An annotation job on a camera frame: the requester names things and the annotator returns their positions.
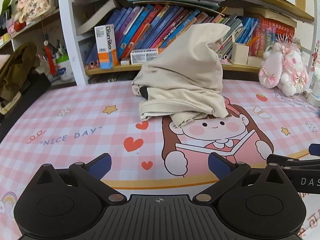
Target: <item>desk mat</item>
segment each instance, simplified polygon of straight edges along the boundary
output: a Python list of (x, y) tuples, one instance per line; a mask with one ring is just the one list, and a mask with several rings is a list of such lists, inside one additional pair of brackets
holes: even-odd
[[(221, 94), (230, 117), (209, 116), (178, 129), (170, 117), (142, 122), (144, 99), (133, 95), (131, 82), (48, 91), (0, 144), (0, 238), (18, 239), (13, 207), (43, 163), (67, 168), (107, 152), (112, 166), (102, 181), (109, 186), (132, 193), (176, 188), (187, 194), (191, 186), (218, 180), (208, 167), (212, 150), (261, 168), (271, 153), (310, 158), (308, 146), (320, 143), (318, 109), (303, 97), (287, 98), (257, 82), (234, 80), (223, 81)], [(301, 231), (306, 239), (306, 230), (320, 219), (318, 200), (308, 208)]]

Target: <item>cartoon girl illustration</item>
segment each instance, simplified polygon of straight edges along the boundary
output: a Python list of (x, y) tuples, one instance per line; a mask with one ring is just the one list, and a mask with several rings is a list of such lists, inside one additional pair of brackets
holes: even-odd
[(248, 112), (241, 106), (230, 104), (228, 98), (225, 98), (225, 104), (229, 113), (226, 118), (209, 115), (182, 128), (177, 128), (169, 116), (163, 117), (162, 158), (169, 173), (189, 176), (199, 174), (199, 170), (208, 170), (211, 152), (232, 163), (242, 161), (250, 165), (264, 162), (273, 153), (272, 142)]

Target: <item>screw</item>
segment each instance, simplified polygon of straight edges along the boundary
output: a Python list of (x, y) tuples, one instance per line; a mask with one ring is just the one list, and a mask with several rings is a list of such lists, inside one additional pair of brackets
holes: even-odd
[(207, 202), (211, 200), (211, 196), (208, 194), (199, 194), (196, 196), (196, 200), (201, 202)]

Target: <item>pen holder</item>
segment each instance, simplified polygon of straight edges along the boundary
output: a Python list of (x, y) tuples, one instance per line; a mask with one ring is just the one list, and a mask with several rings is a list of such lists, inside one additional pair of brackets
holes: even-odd
[(248, 55), (249, 55), (249, 47), (234, 42), (232, 45), (232, 56), (231, 62), (233, 64), (240, 64), (240, 65), (247, 65), (248, 62)]

